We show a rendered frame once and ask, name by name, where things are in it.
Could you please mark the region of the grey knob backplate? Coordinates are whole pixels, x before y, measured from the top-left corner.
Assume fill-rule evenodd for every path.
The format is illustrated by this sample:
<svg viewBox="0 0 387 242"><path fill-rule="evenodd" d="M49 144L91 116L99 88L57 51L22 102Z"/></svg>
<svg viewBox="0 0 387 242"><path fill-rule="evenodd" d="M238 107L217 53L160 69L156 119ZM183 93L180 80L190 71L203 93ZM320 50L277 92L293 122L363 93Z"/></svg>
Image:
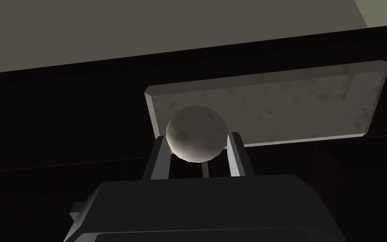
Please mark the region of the grey knob backplate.
<svg viewBox="0 0 387 242"><path fill-rule="evenodd" d="M206 106L246 147L365 136L387 76L376 60L153 85L144 94L155 136L174 112Z"/></svg>

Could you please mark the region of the grey round door knob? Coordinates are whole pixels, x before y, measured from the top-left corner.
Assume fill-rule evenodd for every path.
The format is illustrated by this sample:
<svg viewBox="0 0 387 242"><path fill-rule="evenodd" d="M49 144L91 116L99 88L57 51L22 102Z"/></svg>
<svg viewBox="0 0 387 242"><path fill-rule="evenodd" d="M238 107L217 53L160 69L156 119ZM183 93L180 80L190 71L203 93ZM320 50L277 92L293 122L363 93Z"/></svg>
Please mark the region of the grey round door knob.
<svg viewBox="0 0 387 242"><path fill-rule="evenodd" d="M166 126L166 140L178 158L201 164L204 178L209 177L208 161L226 147L228 128L225 120L205 106L183 108Z"/></svg>

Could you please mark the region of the black door leaf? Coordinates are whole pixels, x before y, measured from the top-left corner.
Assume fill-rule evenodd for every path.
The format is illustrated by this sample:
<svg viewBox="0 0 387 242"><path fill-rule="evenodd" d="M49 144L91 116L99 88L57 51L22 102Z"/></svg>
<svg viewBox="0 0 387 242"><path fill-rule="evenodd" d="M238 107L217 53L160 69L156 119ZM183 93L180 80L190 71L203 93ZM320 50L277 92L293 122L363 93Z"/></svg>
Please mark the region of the black door leaf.
<svg viewBox="0 0 387 242"><path fill-rule="evenodd" d="M387 26L0 73L0 242L63 242L101 183L137 180L154 133L149 85L387 62ZM387 242L387 79L363 138L247 149L258 175L330 161L347 242Z"/></svg>

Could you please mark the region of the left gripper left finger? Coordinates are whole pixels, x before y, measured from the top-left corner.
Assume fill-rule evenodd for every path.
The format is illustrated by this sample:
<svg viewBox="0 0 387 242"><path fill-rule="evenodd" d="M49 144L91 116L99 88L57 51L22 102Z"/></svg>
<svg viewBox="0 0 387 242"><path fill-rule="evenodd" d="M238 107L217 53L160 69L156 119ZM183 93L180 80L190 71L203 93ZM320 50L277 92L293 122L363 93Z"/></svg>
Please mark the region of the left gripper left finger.
<svg viewBox="0 0 387 242"><path fill-rule="evenodd" d="M167 139L165 136L159 136L154 142L142 180L168 179L170 162L171 149Z"/></svg>

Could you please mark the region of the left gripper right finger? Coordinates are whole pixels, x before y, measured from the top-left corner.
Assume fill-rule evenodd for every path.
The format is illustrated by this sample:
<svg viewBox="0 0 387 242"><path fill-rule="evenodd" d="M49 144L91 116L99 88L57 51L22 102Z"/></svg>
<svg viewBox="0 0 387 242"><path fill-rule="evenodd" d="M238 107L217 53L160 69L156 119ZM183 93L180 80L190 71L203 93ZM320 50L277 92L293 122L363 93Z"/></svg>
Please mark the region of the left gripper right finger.
<svg viewBox="0 0 387 242"><path fill-rule="evenodd" d="M231 176L255 175L241 136L237 132L228 134L227 158Z"/></svg>

